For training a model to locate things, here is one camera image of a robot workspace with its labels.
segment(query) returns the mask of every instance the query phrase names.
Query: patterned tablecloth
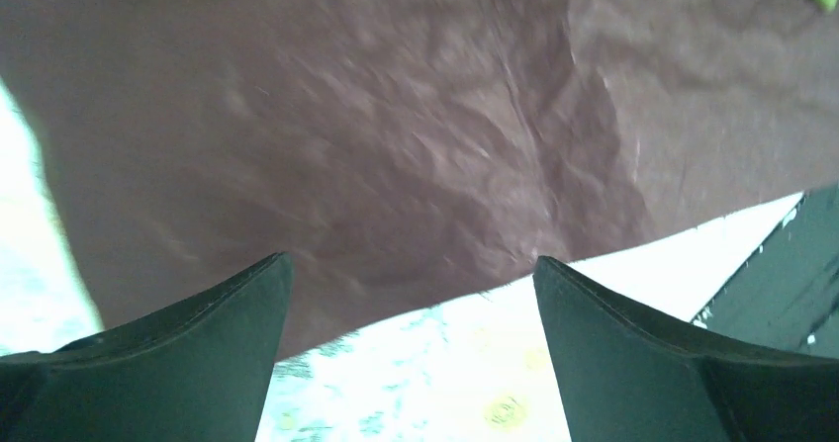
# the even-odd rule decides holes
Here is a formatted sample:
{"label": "patterned tablecloth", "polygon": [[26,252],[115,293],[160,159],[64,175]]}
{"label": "patterned tablecloth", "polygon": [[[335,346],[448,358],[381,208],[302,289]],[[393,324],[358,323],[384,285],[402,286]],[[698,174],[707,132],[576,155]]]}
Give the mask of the patterned tablecloth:
{"label": "patterned tablecloth", "polygon": [[[101,323],[42,186],[37,148],[4,94],[0,147],[0,354],[52,351]],[[798,198],[575,267],[689,320]],[[277,364],[257,440],[570,440],[531,278]]]}

